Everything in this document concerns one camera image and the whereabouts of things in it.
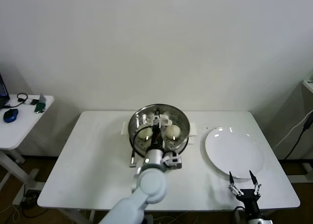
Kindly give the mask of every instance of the wooden floor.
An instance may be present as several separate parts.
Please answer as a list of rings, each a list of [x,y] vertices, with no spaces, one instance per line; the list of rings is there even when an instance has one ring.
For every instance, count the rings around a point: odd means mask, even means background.
[[[56,160],[54,159],[27,159],[26,163],[21,165],[21,167],[26,171],[30,172],[32,168],[40,168],[40,172],[36,178],[37,181],[46,181],[50,171],[53,168]],[[297,164],[284,164],[285,172],[288,175],[304,174],[304,170],[301,165]],[[0,179],[4,177],[6,171],[0,167]],[[0,191],[0,212],[4,210],[7,206],[12,204],[12,200],[20,189],[22,183],[18,181],[15,177],[11,176],[6,185]],[[272,213],[269,217],[273,220],[274,224],[288,224],[288,223],[313,223],[313,184],[294,184],[300,200],[301,206],[297,209],[288,210],[278,210]],[[8,217],[13,213],[14,209],[11,207],[3,213],[0,213],[0,224],[5,224]],[[39,207],[33,208],[27,211],[27,215],[34,216],[44,211]],[[96,212],[95,223],[101,220],[106,212]],[[229,224],[231,213],[230,212],[188,212],[185,214],[175,212],[175,213],[148,213],[153,214],[154,218],[166,216],[165,218],[155,220],[155,224],[194,224],[196,218],[198,217],[196,224]],[[173,221],[173,217],[180,217],[177,221]],[[8,219],[6,224],[13,224],[12,218]],[[18,224],[70,224],[70,220],[65,218],[58,210],[50,209],[43,215],[29,219],[25,218],[21,214]]]

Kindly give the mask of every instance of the metal bowl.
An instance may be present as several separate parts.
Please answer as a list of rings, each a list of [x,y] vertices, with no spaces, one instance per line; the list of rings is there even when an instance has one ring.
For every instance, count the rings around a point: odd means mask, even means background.
[[[174,125],[180,128],[180,136],[175,140],[169,139],[166,134],[166,126],[162,126],[161,135],[165,142],[164,150],[172,150],[180,154],[185,149],[188,143],[189,133],[190,133],[190,123],[186,115],[176,107],[166,105],[166,104],[153,104],[146,106],[138,110],[130,119],[128,125],[128,133],[130,135],[130,143],[134,146],[137,154],[144,157],[146,150],[151,145],[151,139],[142,139],[136,136],[134,141],[134,136],[141,128],[148,126],[148,120],[154,115],[156,110],[159,110],[159,114],[167,115]]]

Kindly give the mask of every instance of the laptop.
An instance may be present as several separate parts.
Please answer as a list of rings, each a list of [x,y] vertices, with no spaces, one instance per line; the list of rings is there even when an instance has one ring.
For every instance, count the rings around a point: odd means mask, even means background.
[[[10,100],[10,96],[0,74],[0,109]]]

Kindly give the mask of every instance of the cable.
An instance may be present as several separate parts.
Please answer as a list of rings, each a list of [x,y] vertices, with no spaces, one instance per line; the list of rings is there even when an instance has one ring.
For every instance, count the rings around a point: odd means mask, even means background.
[[[198,220],[198,218],[199,218],[199,214],[200,214],[200,213],[198,212],[198,215],[197,215],[195,221],[194,221],[192,224],[196,224],[196,223],[197,223],[197,220]]]
[[[9,205],[9,206],[7,206],[4,210],[2,210],[2,211],[0,212],[0,214],[1,214],[1,213],[4,213],[4,212],[5,212],[6,210],[8,210],[11,206],[12,206],[12,204]]]
[[[47,208],[44,212],[40,213],[40,214],[37,214],[35,216],[28,216],[24,213],[24,209],[22,209],[22,213],[23,213],[23,216],[26,217],[26,218],[36,218],[36,217],[39,217],[41,215],[43,215],[45,212],[47,212],[49,209]]]
[[[186,213],[188,213],[188,212],[184,212],[184,213],[181,213],[181,214],[179,214],[177,217],[175,217],[173,220],[171,220],[169,223],[167,223],[167,224],[171,224],[172,222],[174,222],[174,221],[177,221],[178,222],[178,218],[180,217],[180,216],[182,216],[182,215],[184,215],[184,214],[186,214]]]
[[[26,192],[26,186],[24,185],[24,197],[25,200],[21,203],[21,208],[22,208],[22,214],[26,218],[36,218],[41,215],[43,215],[45,212],[47,212],[49,209],[47,208],[45,211],[41,212],[40,214],[34,215],[34,216],[28,216],[25,214],[24,210],[29,210],[35,206],[37,206],[37,200],[39,197],[39,193],[36,191],[31,191],[31,192]]]
[[[171,218],[173,221],[175,220],[177,223],[182,224],[181,222],[179,222],[178,220],[176,220],[172,216],[163,216],[163,217],[155,218],[155,219],[153,219],[153,221],[161,219],[161,221],[158,222],[159,224],[161,224],[164,218]]]
[[[235,217],[235,213],[236,213],[237,209],[239,209],[239,208],[245,210],[244,207],[242,207],[242,206],[237,206],[237,207],[233,210],[233,212],[232,212],[232,214],[231,214],[231,217],[230,217],[230,224],[233,223],[233,220],[234,220],[234,217]]]
[[[20,98],[19,96],[20,96],[21,94],[25,95],[26,98]],[[21,102],[21,103],[19,103],[18,105],[15,105],[15,106],[5,105],[5,106],[3,106],[2,108],[16,108],[16,107],[18,107],[19,105],[23,104],[23,103],[28,99],[27,93],[18,93],[18,94],[16,95],[16,97],[18,98],[18,102]]]
[[[13,213],[10,214],[10,216],[5,220],[4,224],[8,224],[10,217],[12,217],[14,215],[15,211]]]
[[[302,130],[302,132],[301,132],[301,134],[300,134],[300,136],[299,136],[297,142],[295,143],[295,145],[293,146],[293,148],[292,148],[292,150],[289,152],[289,154],[284,158],[284,160],[286,160],[286,159],[288,158],[288,156],[290,156],[290,154],[294,151],[295,147],[298,145],[298,143],[299,143],[299,141],[300,141],[300,139],[301,139],[301,136],[302,136],[302,134],[305,132],[305,130],[306,130],[306,129],[303,129],[303,130]]]
[[[147,128],[152,128],[152,126],[151,126],[151,125],[145,126],[145,127],[141,128],[140,130],[138,130],[138,131],[136,132],[136,134],[134,135],[133,140],[131,140],[131,138],[129,138],[129,142],[131,143],[131,147],[132,147],[132,149],[133,149],[133,151],[132,151],[132,156],[133,156],[134,153],[136,152],[136,153],[137,153],[138,155],[140,155],[141,157],[143,157],[143,158],[145,157],[143,154],[141,154],[141,153],[135,148],[135,139],[136,139],[137,135],[138,135],[142,130],[147,129]]]
[[[276,147],[278,147],[279,144],[281,144],[281,143],[291,134],[291,132],[292,132],[295,128],[297,128],[312,112],[313,112],[313,110],[310,111],[298,124],[296,124],[296,125],[289,131],[289,133],[288,133],[282,140],[280,140],[279,143],[277,143],[277,144],[272,148],[272,150],[274,150]]]
[[[18,210],[13,204],[11,204],[10,206],[6,207],[6,208],[5,208],[4,210],[2,210],[0,213],[5,212],[5,211],[8,210],[10,207],[13,207],[13,208],[15,209],[15,211],[8,217],[8,219],[10,219],[10,217],[12,217],[13,222],[16,223],[16,222],[18,222],[18,221],[20,220],[21,214],[20,214],[19,210]]]

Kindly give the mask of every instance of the white wall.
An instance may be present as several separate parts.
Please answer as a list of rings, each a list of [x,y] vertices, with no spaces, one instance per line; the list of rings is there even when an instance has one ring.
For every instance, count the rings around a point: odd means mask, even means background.
[[[0,0],[9,89],[56,99],[21,150],[58,155],[83,110],[159,102],[249,110],[270,129],[312,70],[312,11],[312,0]]]

